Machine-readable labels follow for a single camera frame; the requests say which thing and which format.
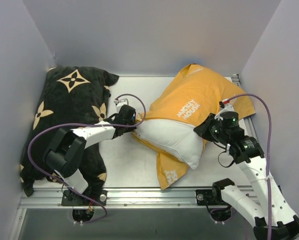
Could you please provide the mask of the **white pillow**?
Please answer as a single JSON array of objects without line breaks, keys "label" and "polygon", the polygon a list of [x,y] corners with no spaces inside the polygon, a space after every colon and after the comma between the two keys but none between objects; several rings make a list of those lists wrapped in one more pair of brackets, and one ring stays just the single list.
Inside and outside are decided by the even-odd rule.
[{"label": "white pillow", "polygon": [[163,150],[195,170],[204,150],[204,141],[194,126],[169,119],[149,119],[135,130],[136,136]]}]

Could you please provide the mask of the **blue and yellow pillowcase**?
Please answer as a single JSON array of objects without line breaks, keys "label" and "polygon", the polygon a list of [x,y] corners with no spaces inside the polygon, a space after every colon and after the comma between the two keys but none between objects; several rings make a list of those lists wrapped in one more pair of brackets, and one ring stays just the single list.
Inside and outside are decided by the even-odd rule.
[{"label": "blue and yellow pillowcase", "polygon": [[[209,114],[217,114],[219,102],[231,99],[239,118],[255,114],[255,109],[244,91],[219,73],[198,64],[189,64],[181,69],[161,96],[157,98],[142,116],[144,121],[165,119],[193,125],[194,128],[206,120]],[[164,150],[134,137],[156,151],[156,174],[159,186],[167,189],[189,169],[186,163],[177,160]]]}]

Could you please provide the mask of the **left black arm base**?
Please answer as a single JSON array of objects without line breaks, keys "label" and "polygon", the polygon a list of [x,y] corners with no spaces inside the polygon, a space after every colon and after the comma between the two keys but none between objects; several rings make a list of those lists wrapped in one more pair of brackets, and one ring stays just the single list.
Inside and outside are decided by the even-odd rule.
[{"label": "left black arm base", "polygon": [[[107,195],[108,195],[108,191],[102,189],[100,196],[95,198],[94,200],[99,202],[103,206],[105,206],[107,204]],[[60,205],[64,207],[79,207],[79,206],[95,206],[95,203],[91,202],[90,200],[82,196],[73,193],[70,190],[65,190],[63,192]]]}]

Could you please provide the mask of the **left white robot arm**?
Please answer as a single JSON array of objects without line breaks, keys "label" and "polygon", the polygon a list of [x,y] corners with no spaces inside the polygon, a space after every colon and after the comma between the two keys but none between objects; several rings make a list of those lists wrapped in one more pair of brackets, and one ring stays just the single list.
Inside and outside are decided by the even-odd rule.
[{"label": "left white robot arm", "polygon": [[60,128],[47,147],[43,161],[74,190],[72,199],[80,206],[89,203],[89,186],[79,170],[85,149],[102,141],[112,140],[135,129],[136,110],[124,104],[118,113],[85,128]]}]

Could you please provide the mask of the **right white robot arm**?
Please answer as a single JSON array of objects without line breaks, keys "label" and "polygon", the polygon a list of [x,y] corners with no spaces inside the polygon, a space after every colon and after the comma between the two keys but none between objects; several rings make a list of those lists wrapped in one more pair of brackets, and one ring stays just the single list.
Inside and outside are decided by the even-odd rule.
[{"label": "right white robot arm", "polygon": [[210,113],[194,132],[204,140],[224,145],[245,174],[259,204],[249,199],[229,178],[212,184],[212,201],[226,203],[240,213],[252,226],[258,240],[295,240],[299,237],[299,216],[285,200],[271,173],[259,142],[245,134],[235,111]]}]

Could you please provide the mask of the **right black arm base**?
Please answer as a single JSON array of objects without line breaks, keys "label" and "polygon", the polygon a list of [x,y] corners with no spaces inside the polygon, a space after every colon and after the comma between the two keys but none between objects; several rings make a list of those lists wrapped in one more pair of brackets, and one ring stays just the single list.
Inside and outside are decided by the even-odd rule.
[{"label": "right black arm base", "polygon": [[211,208],[212,206],[230,206],[228,203],[217,199],[217,197],[213,195],[213,190],[211,188],[196,189],[195,200],[198,206],[208,206],[209,208]]}]

